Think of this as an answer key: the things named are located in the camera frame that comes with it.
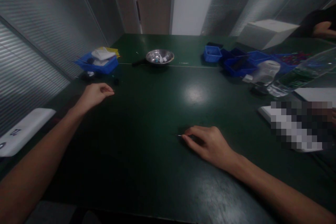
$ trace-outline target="door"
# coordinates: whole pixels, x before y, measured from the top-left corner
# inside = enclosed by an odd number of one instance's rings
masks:
[[[172,0],[138,0],[144,34],[169,34]]]

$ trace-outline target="stainless steel bowl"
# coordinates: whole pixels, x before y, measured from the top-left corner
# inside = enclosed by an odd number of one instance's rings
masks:
[[[158,49],[147,53],[146,60],[149,63],[157,65],[165,65],[174,59],[174,54],[171,51]]]

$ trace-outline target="green label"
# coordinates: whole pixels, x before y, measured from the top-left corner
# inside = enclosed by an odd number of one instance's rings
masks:
[[[285,85],[289,88],[297,89],[297,88],[303,86],[304,84],[312,81],[313,79],[314,79],[314,77],[301,75],[301,74],[298,74],[295,71],[292,71],[292,72],[289,72],[288,74],[282,76],[279,79],[279,82],[282,85]]]

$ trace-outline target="person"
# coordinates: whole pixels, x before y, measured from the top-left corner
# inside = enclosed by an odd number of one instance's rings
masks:
[[[291,37],[336,39],[336,5],[309,13]]]
[[[114,91],[105,83],[86,87],[76,105],[0,182],[0,223],[21,224],[51,182],[84,115]],[[204,141],[198,145],[189,136]],[[216,127],[194,126],[182,138],[201,158],[256,191],[290,223],[336,223],[336,217],[308,197],[234,152]]]

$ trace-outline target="blue plastic bin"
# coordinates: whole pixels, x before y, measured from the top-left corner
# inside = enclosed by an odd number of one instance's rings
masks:
[[[87,61],[89,58],[92,58],[92,55],[90,52],[81,57],[81,59],[84,61]],[[107,62],[104,66],[87,64],[81,61],[80,59],[76,60],[75,63],[78,66],[80,66],[84,71],[99,72],[102,74],[109,74],[119,64],[117,60],[117,56],[113,56],[112,59],[109,60],[109,62]]]
[[[235,71],[231,68],[233,64],[235,64],[241,57],[235,57],[231,59],[227,59],[224,62],[224,68],[232,75],[233,77],[245,76],[246,74],[253,73],[257,68],[252,65],[249,60],[247,60],[239,70]]]
[[[206,62],[218,62],[222,57],[219,47],[205,46],[204,60]]]
[[[231,51],[227,51],[223,48],[220,51],[221,51],[220,53],[223,56],[223,60],[238,57],[238,56],[247,55],[247,52],[244,52],[244,51],[240,50],[239,48],[233,48]]]
[[[252,51],[248,52],[249,55],[249,62],[254,66],[257,66],[259,63],[266,61],[266,60],[274,60],[273,57],[269,56],[260,51]]]
[[[280,57],[284,55],[290,55],[290,54],[268,55],[260,51],[252,51],[252,52],[249,52],[248,54],[250,55],[248,60],[254,66],[257,66],[259,63],[266,61],[266,60],[273,60],[275,62],[278,62],[281,65],[281,68],[278,72],[279,75],[288,73],[289,71],[293,70],[297,66],[297,65],[288,65],[280,59]]]
[[[297,67],[297,65],[288,65],[287,63],[283,62],[280,59],[282,56],[286,56],[286,55],[291,55],[291,54],[276,54],[276,55],[271,55],[271,57],[273,57],[274,60],[276,62],[280,63],[280,65],[281,65],[280,71],[278,72],[279,75],[286,74],[289,71],[292,71],[294,68]]]

